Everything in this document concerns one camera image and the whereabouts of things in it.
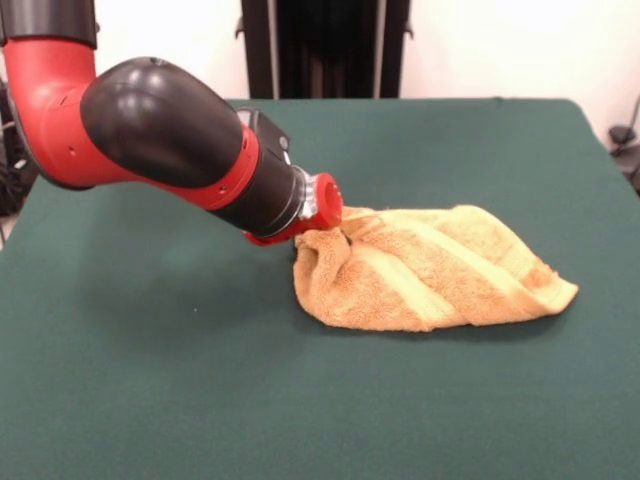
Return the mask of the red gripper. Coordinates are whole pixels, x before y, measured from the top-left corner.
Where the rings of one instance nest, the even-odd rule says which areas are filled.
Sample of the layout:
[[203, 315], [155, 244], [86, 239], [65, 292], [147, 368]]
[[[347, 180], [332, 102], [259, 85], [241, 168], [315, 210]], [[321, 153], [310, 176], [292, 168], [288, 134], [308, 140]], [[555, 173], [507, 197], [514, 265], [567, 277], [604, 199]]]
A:
[[294, 215], [285, 227], [274, 235], [244, 236], [254, 245], [270, 246], [284, 243], [309, 230], [328, 230], [337, 227], [342, 218], [343, 198], [334, 178], [328, 173], [310, 175], [298, 172], [302, 190], [297, 195]]

